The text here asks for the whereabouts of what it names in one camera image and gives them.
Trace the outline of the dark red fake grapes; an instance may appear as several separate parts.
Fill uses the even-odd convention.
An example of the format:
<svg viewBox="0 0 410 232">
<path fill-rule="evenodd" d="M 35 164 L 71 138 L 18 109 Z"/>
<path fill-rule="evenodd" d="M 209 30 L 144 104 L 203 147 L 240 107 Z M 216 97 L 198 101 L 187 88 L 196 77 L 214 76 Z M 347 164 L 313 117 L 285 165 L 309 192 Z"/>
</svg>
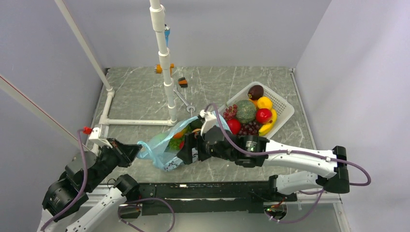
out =
<svg viewBox="0 0 410 232">
<path fill-rule="evenodd" d="M 251 121 L 241 124 L 238 135 L 258 135 L 261 124 L 257 121 Z"/>
</svg>

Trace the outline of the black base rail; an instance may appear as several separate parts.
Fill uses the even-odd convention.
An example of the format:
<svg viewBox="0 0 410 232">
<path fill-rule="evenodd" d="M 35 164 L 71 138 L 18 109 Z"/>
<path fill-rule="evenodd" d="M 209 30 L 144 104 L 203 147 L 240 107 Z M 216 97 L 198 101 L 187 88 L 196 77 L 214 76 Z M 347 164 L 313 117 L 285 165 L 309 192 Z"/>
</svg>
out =
<svg viewBox="0 0 410 232">
<path fill-rule="evenodd" d="M 274 181 L 139 183 L 127 202 L 142 200 L 142 215 L 169 213 L 263 213 L 270 204 L 297 201 L 296 193 L 276 192 Z"/>
</svg>

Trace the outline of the red fake apple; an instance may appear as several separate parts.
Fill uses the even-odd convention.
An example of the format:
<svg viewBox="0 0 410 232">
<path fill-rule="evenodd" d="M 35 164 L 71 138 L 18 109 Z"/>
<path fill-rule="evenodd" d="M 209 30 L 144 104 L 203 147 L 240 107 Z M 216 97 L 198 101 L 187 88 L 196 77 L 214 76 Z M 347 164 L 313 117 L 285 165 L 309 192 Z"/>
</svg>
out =
<svg viewBox="0 0 410 232">
<path fill-rule="evenodd" d="M 229 127 L 230 131 L 234 135 L 237 135 L 240 132 L 241 127 L 242 127 L 241 123 L 235 118 L 229 119 L 227 121 L 227 124 L 228 124 L 228 127 Z"/>
</svg>

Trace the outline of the silver wrench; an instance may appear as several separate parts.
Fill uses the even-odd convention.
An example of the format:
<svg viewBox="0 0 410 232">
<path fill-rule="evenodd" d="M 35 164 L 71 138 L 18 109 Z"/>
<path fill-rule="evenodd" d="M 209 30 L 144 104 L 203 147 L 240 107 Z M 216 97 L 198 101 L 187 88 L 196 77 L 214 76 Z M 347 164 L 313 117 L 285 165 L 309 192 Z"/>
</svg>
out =
<svg viewBox="0 0 410 232">
<path fill-rule="evenodd" d="M 195 106 L 188 102 L 188 100 L 179 92 L 178 88 L 174 88 L 174 93 L 181 99 L 181 101 L 185 104 L 186 110 L 188 113 L 194 113 L 196 111 Z"/>
</svg>

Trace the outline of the light red fake grapes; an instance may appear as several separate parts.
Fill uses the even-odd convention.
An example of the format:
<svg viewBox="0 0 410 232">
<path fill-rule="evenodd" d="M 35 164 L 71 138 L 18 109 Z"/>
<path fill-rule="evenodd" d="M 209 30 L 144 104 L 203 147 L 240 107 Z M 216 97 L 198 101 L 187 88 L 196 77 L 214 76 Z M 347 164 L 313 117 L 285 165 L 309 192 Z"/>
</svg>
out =
<svg viewBox="0 0 410 232">
<path fill-rule="evenodd" d="M 223 112 L 222 116 L 226 121 L 229 121 L 236 117 L 236 113 L 237 113 L 237 105 L 234 104 L 234 105 L 228 106 Z"/>
</svg>

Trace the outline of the fake orange in basket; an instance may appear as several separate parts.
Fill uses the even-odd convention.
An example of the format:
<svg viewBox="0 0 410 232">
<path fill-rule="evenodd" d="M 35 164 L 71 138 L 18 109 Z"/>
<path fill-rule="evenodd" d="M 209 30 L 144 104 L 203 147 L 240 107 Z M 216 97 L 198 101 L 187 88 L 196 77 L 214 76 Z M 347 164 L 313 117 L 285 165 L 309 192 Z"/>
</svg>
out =
<svg viewBox="0 0 410 232">
<path fill-rule="evenodd" d="M 249 101 L 253 103 L 253 105 L 255 106 L 256 109 L 258 108 L 257 100 L 249 99 Z"/>
</svg>

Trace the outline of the red fake pomegranate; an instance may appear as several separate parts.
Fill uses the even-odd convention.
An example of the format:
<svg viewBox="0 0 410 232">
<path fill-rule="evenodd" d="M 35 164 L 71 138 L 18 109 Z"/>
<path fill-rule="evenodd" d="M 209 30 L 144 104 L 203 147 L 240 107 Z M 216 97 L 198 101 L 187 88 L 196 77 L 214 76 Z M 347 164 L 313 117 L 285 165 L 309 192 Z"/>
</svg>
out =
<svg viewBox="0 0 410 232">
<path fill-rule="evenodd" d="M 256 112 L 255 119 L 260 124 L 269 123 L 272 119 L 272 112 L 269 109 L 259 109 Z"/>
</svg>

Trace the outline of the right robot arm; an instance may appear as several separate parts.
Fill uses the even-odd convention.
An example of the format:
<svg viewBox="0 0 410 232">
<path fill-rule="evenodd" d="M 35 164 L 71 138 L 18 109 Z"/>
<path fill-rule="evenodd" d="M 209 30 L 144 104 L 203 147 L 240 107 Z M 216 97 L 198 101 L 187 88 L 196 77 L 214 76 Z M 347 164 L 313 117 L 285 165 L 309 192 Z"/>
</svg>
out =
<svg viewBox="0 0 410 232">
<path fill-rule="evenodd" d="M 214 126 L 206 133 L 192 132 L 185 136 L 177 157 L 191 164 L 194 157 L 204 161 L 216 157 L 245 168 L 281 166 L 298 169 L 288 175 L 269 178 L 266 194 L 273 201 L 297 191 L 323 188 L 330 193 L 350 191 L 349 172 L 345 163 L 346 149 L 311 150 L 277 143 L 256 135 L 233 135 Z"/>
</svg>

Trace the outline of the green fake melon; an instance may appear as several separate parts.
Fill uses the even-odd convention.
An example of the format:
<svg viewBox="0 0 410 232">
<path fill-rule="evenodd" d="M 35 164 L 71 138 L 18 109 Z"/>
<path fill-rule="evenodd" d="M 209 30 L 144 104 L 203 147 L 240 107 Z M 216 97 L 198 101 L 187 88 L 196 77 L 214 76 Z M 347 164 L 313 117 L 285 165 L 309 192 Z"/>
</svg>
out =
<svg viewBox="0 0 410 232">
<path fill-rule="evenodd" d="M 250 100 L 240 100 L 235 103 L 237 106 L 236 118 L 244 124 L 255 120 L 257 108 Z"/>
</svg>

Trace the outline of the white pvc pipe frame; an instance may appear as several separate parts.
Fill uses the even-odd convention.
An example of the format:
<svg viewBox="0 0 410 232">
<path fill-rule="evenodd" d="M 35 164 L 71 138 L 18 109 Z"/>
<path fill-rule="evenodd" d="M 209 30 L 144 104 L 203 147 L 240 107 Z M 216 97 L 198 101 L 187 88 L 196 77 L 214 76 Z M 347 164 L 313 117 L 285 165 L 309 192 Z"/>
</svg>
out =
<svg viewBox="0 0 410 232">
<path fill-rule="evenodd" d="M 160 60 L 160 65 L 163 68 L 163 78 L 164 78 L 164 88 L 166 91 L 166 97 L 168 98 L 168 110 L 170 119 L 169 120 L 126 120 L 126 119 L 109 119 L 108 114 L 111 107 L 112 100 L 115 96 L 115 91 L 113 87 L 108 83 L 108 80 L 103 73 L 98 61 L 96 60 L 93 52 L 91 51 L 88 43 L 86 42 L 84 36 L 80 32 L 77 24 L 75 23 L 71 13 L 69 12 L 67 5 L 62 0 L 57 0 L 56 5 L 58 6 L 60 12 L 64 16 L 66 22 L 73 31 L 76 39 L 83 48 L 87 58 L 92 64 L 93 68 L 97 72 L 100 80 L 103 82 L 105 89 L 107 90 L 107 99 L 100 116 L 99 123 L 104 125 L 152 125 L 152 126 L 173 126 L 177 122 L 176 109 L 173 95 L 174 81 L 171 77 L 170 68 L 170 50 L 166 47 L 165 36 L 164 36 L 164 24 L 165 24 L 165 7 L 158 0 L 150 1 L 150 16 L 152 21 L 153 29 L 156 33 L 157 43 L 158 43 L 158 55 Z M 34 113 L 38 118 L 43 120 L 46 124 L 55 128 L 55 130 L 62 133 L 72 144 L 77 145 L 80 143 L 79 139 L 76 139 L 74 135 L 68 132 L 60 123 L 55 121 L 47 112 L 45 112 L 41 107 L 39 107 L 35 102 L 33 102 L 27 95 L 21 92 L 16 86 L 14 86 L 9 80 L 4 77 L 0 78 L 0 88 L 9 96 L 14 98 L 18 103 L 24 106 L 26 109 Z"/>
</svg>

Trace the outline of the yellow fake lemon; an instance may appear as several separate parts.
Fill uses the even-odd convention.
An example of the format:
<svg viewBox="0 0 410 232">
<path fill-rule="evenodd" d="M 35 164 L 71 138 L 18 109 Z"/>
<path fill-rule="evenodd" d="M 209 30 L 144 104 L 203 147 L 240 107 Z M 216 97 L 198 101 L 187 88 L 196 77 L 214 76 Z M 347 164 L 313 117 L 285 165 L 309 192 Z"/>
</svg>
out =
<svg viewBox="0 0 410 232">
<path fill-rule="evenodd" d="M 273 108 L 273 102 L 266 96 L 260 97 L 257 100 L 257 107 L 258 109 L 269 109 Z"/>
</svg>

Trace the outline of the orange black small brush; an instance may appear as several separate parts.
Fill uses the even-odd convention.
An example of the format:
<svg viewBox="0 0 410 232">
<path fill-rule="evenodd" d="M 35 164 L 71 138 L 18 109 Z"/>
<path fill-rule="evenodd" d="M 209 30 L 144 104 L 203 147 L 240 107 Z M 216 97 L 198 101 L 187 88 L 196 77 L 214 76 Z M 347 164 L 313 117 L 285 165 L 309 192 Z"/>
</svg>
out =
<svg viewBox="0 0 410 232">
<path fill-rule="evenodd" d="M 185 77 L 178 78 L 178 85 L 181 88 L 187 88 L 188 87 L 188 82 L 187 82 L 186 78 Z"/>
</svg>

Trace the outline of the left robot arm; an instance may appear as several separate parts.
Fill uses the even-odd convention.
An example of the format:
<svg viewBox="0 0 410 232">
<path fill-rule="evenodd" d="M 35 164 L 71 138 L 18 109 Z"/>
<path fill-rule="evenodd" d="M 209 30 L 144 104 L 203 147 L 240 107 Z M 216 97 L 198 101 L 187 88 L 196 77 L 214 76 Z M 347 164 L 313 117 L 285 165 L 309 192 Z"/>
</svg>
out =
<svg viewBox="0 0 410 232">
<path fill-rule="evenodd" d="M 63 220 L 75 212 L 88 199 L 93 190 L 116 168 L 128 168 L 142 149 L 142 145 L 126 145 L 115 138 L 107 139 L 108 144 L 100 149 L 100 154 L 80 152 L 65 166 L 59 179 L 51 184 L 44 196 L 43 215 L 38 228 L 40 232 L 56 232 Z M 120 205 L 121 201 L 132 203 L 140 195 L 139 184 L 130 175 L 119 176 L 109 193 L 90 209 L 84 219 L 80 219 L 65 231 L 86 232 L 98 221 L 108 208 Z"/>
</svg>

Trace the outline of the white plastic basket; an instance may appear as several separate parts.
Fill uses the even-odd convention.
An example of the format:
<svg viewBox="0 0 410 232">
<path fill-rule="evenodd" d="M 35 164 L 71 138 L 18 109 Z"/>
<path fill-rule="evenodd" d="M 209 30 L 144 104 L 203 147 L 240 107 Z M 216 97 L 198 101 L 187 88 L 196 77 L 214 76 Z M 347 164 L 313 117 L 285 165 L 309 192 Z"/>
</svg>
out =
<svg viewBox="0 0 410 232">
<path fill-rule="evenodd" d="M 294 108 L 274 91 L 252 82 L 218 109 L 222 122 L 233 125 L 234 134 L 271 139 L 294 114 Z"/>
</svg>

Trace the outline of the dark brown fake fruit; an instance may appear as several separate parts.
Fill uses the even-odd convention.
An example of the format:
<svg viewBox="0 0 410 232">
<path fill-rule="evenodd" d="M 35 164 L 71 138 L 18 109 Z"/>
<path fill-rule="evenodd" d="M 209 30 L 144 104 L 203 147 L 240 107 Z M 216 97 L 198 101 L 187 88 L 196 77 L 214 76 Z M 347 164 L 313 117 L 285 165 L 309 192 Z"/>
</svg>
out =
<svg viewBox="0 0 410 232">
<path fill-rule="evenodd" d="M 264 96 L 264 88 L 261 85 L 253 85 L 248 90 L 248 98 L 257 101 L 259 98 Z"/>
</svg>

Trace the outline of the light blue plastic bag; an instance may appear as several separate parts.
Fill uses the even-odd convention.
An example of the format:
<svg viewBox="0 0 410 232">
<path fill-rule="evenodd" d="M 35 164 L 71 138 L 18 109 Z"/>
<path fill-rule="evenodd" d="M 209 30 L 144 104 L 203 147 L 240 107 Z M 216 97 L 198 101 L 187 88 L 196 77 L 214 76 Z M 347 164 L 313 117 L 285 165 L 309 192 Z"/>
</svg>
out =
<svg viewBox="0 0 410 232">
<path fill-rule="evenodd" d="M 147 143 L 139 141 L 137 144 L 142 145 L 143 149 L 138 153 L 137 158 L 141 160 L 150 160 L 152 161 L 153 166 L 167 172 L 183 165 L 184 163 L 182 160 L 176 156 L 179 150 L 171 150 L 168 147 L 168 144 L 178 131 L 182 130 L 196 119 L 199 118 L 194 116 L 185 121 L 180 121 L 169 130 L 155 135 Z"/>
</svg>

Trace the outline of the yellow fake banana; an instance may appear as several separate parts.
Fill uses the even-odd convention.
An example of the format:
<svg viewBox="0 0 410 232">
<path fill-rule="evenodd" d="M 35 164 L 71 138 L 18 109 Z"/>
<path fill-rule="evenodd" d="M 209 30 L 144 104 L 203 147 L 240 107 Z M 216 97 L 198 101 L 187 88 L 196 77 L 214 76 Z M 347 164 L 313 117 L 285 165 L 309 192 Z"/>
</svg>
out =
<svg viewBox="0 0 410 232">
<path fill-rule="evenodd" d="M 272 113 L 271 120 L 270 120 L 269 122 L 263 124 L 263 125 L 259 128 L 259 131 L 258 131 L 259 136 L 265 136 L 265 135 L 267 135 L 267 134 L 273 129 L 273 127 L 274 127 L 274 125 L 275 125 L 275 123 L 276 123 L 276 120 L 277 120 L 277 117 L 278 117 L 278 116 L 277 116 L 277 112 L 276 112 L 276 110 L 273 109 L 273 108 L 272 108 L 270 111 L 271 111 L 271 113 Z"/>
</svg>

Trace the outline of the blue handled tool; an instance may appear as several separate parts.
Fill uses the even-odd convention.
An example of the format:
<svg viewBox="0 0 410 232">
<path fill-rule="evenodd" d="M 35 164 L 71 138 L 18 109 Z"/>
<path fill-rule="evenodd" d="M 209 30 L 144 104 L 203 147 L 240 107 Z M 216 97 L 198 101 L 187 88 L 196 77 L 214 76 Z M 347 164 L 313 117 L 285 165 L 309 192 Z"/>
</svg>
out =
<svg viewBox="0 0 410 232">
<path fill-rule="evenodd" d="M 169 35 L 170 35 L 170 27 L 167 24 L 164 24 L 164 36 L 165 36 L 166 47 L 168 47 Z"/>
</svg>

